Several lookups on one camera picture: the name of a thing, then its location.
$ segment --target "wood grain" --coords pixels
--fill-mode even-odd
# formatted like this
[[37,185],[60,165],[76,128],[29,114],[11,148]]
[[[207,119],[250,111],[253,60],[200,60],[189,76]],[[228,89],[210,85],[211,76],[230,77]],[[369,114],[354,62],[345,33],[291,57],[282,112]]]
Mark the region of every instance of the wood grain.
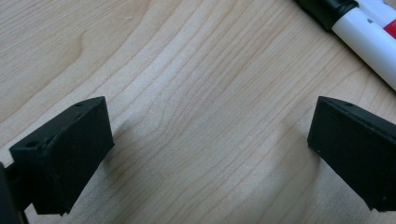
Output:
[[[388,1],[396,7],[396,1]],[[396,94],[291,0],[0,1],[0,159],[104,95],[116,146],[32,223],[393,223],[308,147],[318,96],[396,122]]]

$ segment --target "black plastic piece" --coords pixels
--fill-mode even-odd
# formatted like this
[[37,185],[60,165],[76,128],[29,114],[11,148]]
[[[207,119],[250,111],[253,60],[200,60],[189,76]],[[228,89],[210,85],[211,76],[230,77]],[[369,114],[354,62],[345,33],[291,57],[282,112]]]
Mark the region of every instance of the black plastic piece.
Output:
[[37,213],[62,215],[113,146],[106,99],[98,97],[70,106],[10,152]]
[[396,125],[353,104],[319,97],[308,145],[370,209],[396,210]]
[[28,223],[23,212],[15,204],[14,196],[9,185],[7,172],[0,162],[0,223],[1,224],[20,224]]
[[335,23],[359,4],[353,0],[295,0],[311,14],[326,30],[330,31]]

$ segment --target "black 3d printed part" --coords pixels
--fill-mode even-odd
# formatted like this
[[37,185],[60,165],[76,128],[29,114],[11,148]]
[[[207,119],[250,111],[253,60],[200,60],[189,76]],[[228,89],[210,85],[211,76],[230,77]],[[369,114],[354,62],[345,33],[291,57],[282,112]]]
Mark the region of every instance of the black 3d printed part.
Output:
[[98,97],[70,106],[10,152],[37,213],[62,215],[113,146],[106,99]]
[[370,209],[396,210],[396,125],[353,104],[319,97],[308,145]]
[[353,0],[295,0],[311,14],[326,30],[330,31],[335,23],[359,4]]
[[0,223],[27,223],[26,216],[13,200],[6,169],[0,162]]

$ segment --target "marker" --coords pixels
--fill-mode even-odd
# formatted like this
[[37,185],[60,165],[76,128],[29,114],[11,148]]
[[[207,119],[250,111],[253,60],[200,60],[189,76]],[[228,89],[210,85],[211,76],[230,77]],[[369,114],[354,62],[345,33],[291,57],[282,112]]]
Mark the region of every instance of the marker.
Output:
[[296,0],[396,90],[396,40],[352,0]]
[[356,0],[359,8],[396,38],[396,10],[383,0]]

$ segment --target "black marker cap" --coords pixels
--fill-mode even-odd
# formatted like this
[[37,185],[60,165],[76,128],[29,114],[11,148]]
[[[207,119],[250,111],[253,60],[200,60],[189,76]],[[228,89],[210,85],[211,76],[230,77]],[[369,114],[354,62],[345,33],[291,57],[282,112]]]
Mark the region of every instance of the black marker cap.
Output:
[[326,31],[330,31],[335,23],[359,4],[353,0],[295,0],[311,14]]

